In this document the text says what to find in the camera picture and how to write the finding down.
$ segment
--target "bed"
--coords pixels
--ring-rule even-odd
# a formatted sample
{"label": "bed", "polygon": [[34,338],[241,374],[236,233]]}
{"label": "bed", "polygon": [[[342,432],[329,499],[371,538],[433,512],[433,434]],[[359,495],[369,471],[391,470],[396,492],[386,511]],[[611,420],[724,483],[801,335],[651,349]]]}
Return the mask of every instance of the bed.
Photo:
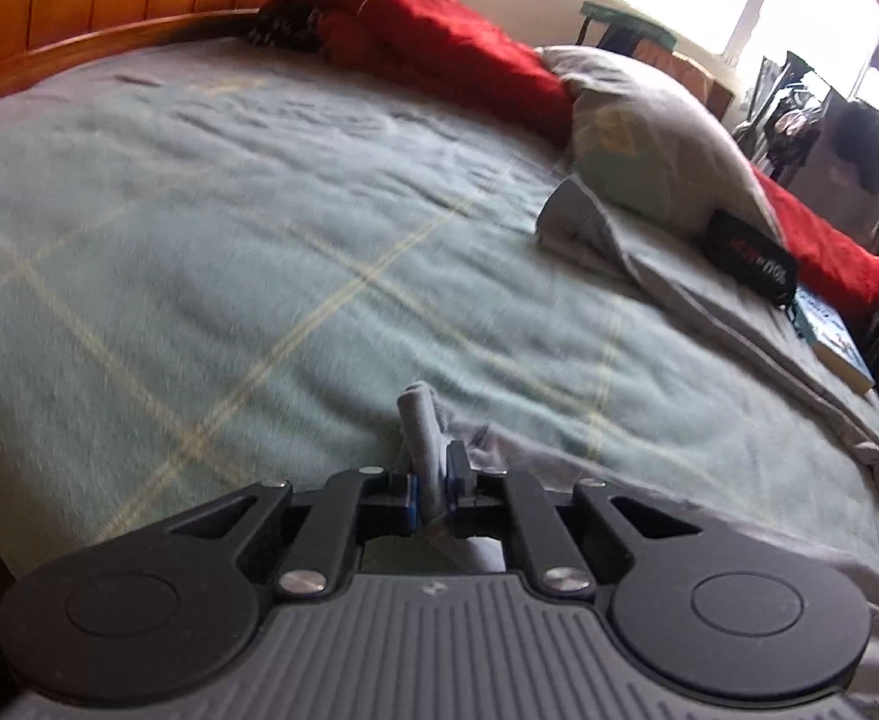
{"label": "bed", "polygon": [[[878,466],[856,436],[614,261],[534,242],[559,151],[227,36],[263,1],[0,0],[14,574],[256,480],[393,464],[416,380],[879,572]],[[855,408],[879,425],[878,401]]]}

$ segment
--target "green stool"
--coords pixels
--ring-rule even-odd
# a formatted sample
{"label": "green stool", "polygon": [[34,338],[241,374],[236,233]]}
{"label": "green stool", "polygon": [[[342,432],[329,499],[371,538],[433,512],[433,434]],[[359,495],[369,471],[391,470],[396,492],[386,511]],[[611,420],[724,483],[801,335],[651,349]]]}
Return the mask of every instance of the green stool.
{"label": "green stool", "polygon": [[636,16],[632,13],[625,13],[622,10],[605,7],[595,2],[585,1],[580,8],[580,14],[586,18],[582,22],[580,37],[575,41],[575,45],[581,46],[586,39],[586,30],[589,29],[590,22],[603,22],[609,25],[609,29],[602,35],[599,42],[596,43],[597,49],[608,50],[609,52],[621,53],[630,56],[635,50],[636,45],[643,38],[652,40],[662,46],[668,52],[673,52],[676,48],[678,38],[666,28],[642,16]]}

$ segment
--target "ribbed plastic panel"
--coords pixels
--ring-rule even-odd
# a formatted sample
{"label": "ribbed plastic panel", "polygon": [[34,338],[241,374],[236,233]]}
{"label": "ribbed plastic panel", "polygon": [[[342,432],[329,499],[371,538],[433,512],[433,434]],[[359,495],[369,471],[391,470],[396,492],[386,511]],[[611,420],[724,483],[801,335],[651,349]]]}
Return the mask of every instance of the ribbed plastic panel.
{"label": "ribbed plastic panel", "polygon": [[664,690],[589,608],[530,596],[510,574],[356,575],[330,601],[288,605],[245,659],[191,696],[81,709],[35,695],[5,720],[852,720],[831,697],[737,712]]}

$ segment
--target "patterned black fabric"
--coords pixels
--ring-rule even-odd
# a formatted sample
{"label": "patterned black fabric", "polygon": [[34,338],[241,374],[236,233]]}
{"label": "patterned black fabric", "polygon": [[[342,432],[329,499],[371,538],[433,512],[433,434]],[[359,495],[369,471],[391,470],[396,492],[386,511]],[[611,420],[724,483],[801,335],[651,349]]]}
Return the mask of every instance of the patterned black fabric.
{"label": "patterned black fabric", "polygon": [[316,31],[321,13],[311,5],[285,4],[260,10],[246,40],[254,46],[278,46],[296,52],[318,53],[322,40]]}

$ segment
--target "red pillow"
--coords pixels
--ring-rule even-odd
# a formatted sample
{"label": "red pillow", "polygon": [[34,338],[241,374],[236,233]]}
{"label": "red pillow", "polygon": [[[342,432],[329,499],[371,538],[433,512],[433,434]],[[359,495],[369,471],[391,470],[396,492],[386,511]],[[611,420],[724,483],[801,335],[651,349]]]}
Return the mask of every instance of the red pillow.
{"label": "red pillow", "polygon": [[753,172],[799,264],[799,280],[825,298],[850,328],[863,326],[879,310],[879,257],[754,167]]}

